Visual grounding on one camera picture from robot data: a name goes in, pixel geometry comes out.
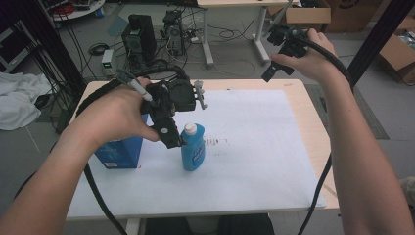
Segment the black metal stand post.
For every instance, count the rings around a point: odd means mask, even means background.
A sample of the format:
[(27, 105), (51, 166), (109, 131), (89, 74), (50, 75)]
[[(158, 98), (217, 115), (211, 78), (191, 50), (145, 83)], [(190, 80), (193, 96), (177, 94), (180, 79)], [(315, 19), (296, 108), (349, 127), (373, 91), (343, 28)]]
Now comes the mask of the black metal stand post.
[(18, 34), (18, 42), (61, 90), (71, 97), (84, 92), (86, 82), (37, 0), (0, 0), (0, 23)]
[(415, 0), (391, 0), (347, 68), (351, 89), (358, 83), (413, 7)]

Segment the small white power supply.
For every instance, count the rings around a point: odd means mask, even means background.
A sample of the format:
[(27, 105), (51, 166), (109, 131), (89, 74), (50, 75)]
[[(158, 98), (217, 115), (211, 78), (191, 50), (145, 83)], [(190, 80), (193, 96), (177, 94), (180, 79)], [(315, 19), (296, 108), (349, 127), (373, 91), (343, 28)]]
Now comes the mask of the small white power supply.
[(103, 58), (102, 58), (102, 68), (104, 70), (104, 74), (107, 76), (111, 76), (115, 74), (115, 64), (113, 60), (113, 49), (108, 49), (104, 51)]

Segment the grey open computer case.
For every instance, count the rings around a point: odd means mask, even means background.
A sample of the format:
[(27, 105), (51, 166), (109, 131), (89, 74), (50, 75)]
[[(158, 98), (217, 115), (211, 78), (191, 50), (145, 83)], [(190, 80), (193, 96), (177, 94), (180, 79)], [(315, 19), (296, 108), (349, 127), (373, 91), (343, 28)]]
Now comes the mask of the grey open computer case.
[(182, 29), (182, 12), (178, 10), (167, 10), (164, 18), (163, 32), (167, 39), (167, 51), (173, 56), (184, 54), (184, 38)]

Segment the person's right hand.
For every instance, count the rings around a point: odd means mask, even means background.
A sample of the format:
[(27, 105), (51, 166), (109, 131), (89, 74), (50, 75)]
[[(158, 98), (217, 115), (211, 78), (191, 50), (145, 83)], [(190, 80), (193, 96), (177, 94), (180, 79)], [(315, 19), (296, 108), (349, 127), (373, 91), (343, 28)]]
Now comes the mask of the person's right hand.
[[(333, 44), (324, 33), (317, 32), (314, 28), (311, 28), (307, 34), (311, 42), (322, 46), (333, 55), (336, 54)], [(271, 60), (283, 66), (293, 68), (320, 84), (332, 81), (336, 77), (344, 78), (342, 73), (331, 62), (314, 49), (308, 49), (306, 54), (300, 58), (274, 53), (271, 55)]]

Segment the flat brown cardboard box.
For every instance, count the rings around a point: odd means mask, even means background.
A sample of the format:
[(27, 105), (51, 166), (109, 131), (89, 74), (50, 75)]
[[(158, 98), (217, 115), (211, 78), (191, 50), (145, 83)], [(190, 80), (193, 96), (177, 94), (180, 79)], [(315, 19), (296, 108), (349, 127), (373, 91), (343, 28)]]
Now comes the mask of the flat brown cardboard box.
[(293, 0), (280, 6), (269, 6), (268, 13), (276, 17), (287, 6), (281, 22), (287, 24), (328, 24), (331, 21), (331, 8), (325, 0)]

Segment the person's left hand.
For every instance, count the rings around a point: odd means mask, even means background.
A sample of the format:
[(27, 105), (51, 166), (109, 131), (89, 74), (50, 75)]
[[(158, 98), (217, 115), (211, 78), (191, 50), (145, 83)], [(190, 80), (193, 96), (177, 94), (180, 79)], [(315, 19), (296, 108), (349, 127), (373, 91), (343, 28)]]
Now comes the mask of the person's left hand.
[(131, 136), (159, 141), (157, 132), (143, 121), (142, 96), (121, 85), (89, 105), (64, 131), (60, 142), (71, 150), (93, 153), (103, 144)]

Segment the blue cardboard box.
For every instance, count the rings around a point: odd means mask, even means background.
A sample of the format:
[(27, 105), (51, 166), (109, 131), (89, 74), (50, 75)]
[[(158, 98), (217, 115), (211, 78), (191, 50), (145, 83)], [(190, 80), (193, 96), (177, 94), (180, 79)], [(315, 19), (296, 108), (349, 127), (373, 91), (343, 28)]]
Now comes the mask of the blue cardboard box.
[(95, 156), (107, 169), (136, 168), (142, 144), (140, 136), (111, 141), (99, 147)]

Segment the round white table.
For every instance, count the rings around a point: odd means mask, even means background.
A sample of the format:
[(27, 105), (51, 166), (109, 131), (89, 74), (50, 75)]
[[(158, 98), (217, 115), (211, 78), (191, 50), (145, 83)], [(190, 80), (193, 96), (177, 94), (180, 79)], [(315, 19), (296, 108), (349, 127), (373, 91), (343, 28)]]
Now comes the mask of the round white table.
[(101, 11), (106, 0), (40, 0), (53, 21), (77, 19)]

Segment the blue bottle with white cap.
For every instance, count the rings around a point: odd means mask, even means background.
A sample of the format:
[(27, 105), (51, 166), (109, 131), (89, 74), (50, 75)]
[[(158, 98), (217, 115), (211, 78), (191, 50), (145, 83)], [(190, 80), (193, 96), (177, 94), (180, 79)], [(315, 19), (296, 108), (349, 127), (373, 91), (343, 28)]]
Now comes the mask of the blue bottle with white cap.
[(181, 133), (185, 144), (181, 146), (183, 167), (187, 171), (196, 170), (204, 161), (206, 145), (205, 128), (198, 123), (187, 123)]

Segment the open brown cardboard box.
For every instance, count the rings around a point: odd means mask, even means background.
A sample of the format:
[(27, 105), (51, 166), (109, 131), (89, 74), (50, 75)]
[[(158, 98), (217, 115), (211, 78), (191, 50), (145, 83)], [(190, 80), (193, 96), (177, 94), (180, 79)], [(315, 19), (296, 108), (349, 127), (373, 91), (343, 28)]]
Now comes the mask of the open brown cardboard box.
[(397, 82), (415, 84), (415, 16), (407, 16), (380, 51)]

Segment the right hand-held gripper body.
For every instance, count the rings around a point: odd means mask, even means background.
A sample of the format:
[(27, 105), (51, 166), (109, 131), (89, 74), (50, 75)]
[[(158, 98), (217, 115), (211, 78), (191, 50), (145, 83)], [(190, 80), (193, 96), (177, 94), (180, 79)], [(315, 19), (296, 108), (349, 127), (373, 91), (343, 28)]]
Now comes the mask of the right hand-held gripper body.
[(262, 33), (262, 36), (271, 44), (280, 46), (280, 54), (300, 58), (306, 53), (306, 45), (303, 42), (303, 40), (307, 38), (305, 29), (292, 25), (280, 24), (280, 21), (286, 14), (288, 8), (292, 6), (293, 1), (294, 0), (288, 0), (288, 3), (272, 20), (270, 26)]

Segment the black computer tower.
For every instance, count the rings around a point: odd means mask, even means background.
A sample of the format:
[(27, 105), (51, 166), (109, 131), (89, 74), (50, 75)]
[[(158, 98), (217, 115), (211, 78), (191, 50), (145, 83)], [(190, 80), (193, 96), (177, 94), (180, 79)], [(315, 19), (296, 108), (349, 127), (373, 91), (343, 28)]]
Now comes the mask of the black computer tower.
[(129, 15), (128, 25), (121, 38), (129, 56), (138, 56), (147, 65), (155, 58), (157, 41), (149, 15)]

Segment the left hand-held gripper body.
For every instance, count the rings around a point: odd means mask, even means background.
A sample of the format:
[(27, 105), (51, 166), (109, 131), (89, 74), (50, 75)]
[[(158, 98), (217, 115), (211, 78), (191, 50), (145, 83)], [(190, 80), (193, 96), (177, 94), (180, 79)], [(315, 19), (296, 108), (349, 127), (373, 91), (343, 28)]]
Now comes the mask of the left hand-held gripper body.
[(186, 79), (162, 80), (148, 85), (146, 90), (153, 101), (145, 101), (141, 112), (149, 114), (152, 121), (173, 118), (177, 112), (195, 111), (197, 101), (203, 110), (208, 107), (201, 80), (194, 83)]

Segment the white cloth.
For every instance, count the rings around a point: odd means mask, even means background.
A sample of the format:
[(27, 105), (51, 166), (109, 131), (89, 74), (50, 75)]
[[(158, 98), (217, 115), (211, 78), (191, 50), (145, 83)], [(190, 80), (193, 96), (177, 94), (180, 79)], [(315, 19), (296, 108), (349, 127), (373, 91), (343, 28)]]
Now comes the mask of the white cloth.
[(0, 130), (15, 130), (34, 122), (41, 114), (36, 100), (51, 91), (44, 74), (0, 72)]

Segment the large brown cardboard box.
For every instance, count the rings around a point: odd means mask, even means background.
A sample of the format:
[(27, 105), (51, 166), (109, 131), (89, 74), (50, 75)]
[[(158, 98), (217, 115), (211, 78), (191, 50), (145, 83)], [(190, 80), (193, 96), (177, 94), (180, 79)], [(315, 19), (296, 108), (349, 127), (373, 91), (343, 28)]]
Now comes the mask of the large brown cardboard box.
[(331, 8), (331, 21), (323, 30), (330, 33), (362, 31), (384, 0), (325, 0)]

